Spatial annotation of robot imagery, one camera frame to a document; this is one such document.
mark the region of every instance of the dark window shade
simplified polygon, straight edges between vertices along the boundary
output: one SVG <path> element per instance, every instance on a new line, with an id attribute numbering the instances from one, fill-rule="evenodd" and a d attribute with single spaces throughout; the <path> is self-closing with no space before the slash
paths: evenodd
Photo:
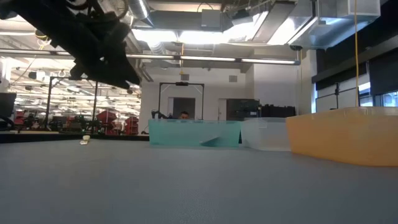
<path id="1" fill-rule="evenodd" d="M 372 95 L 398 90 L 398 49 L 372 59 L 369 77 Z"/>
<path id="2" fill-rule="evenodd" d="M 359 75 L 363 75 L 366 73 L 366 64 L 362 63 L 359 65 Z M 336 83 L 341 83 L 343 81 L 349 80 L 350 78 L 355 78 L 356 76 L 356 67 L 352 67 L 343 72 L 337 73 L 329 78 L 323 79 L 317 82 L 317 90 L 322 90 L 329 86 L 333 86 Z"/>

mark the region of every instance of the clear plastic bin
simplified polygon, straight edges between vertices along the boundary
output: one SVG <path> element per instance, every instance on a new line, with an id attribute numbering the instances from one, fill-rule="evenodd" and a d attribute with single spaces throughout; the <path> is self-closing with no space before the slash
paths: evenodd
<path id="1" fill-rule="evenodd" d="M 266 151 L 289 151 L 285 118 L 248 118 L 242 123 L 244 147 Z"/>
<path id="2" fill-rule="evenodd" d="M 344 108 L 287 118 L 292 152 L 366 166 L 398 166 L 398 108 Z"/>
<path id="3" fill-rule="evenodd" d="M 238 147 L 241 122 L 151 119 L 149 141 L 166 146 Z"/>

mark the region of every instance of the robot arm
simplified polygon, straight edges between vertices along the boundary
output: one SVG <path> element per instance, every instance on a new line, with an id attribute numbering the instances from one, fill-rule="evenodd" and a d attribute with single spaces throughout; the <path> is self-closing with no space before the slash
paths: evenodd
<path id="1" fill-rule="evenodd" d="M 75 0 L 0 0 L 0 19 L 18 14 L 51 39 L 53 47 L 61 46 L 74 56 L 72 78 L 79 80 L 86 74 L 90 80 L 128 89 L 126 81 L 140 81 L 126 58 L 124 38 L 130 27 L 119 21 L 129 9 L 127 0 L 123 1 L 124 12 L 117 16 L 103 12 L 97 0 L 81 5 L 75 5 Z"/>

